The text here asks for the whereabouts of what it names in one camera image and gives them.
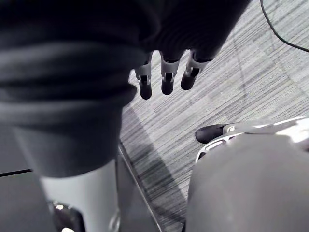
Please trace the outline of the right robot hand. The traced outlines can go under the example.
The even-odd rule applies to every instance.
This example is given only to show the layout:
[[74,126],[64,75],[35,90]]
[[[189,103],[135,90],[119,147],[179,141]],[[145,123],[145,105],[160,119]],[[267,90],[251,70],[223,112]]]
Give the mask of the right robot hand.
[[247,0],[3,0],[0,121],[38,175],[57,231],[118,229],[123,108],[150,55],[166,80],[191,50],[189,78],[220,51]]

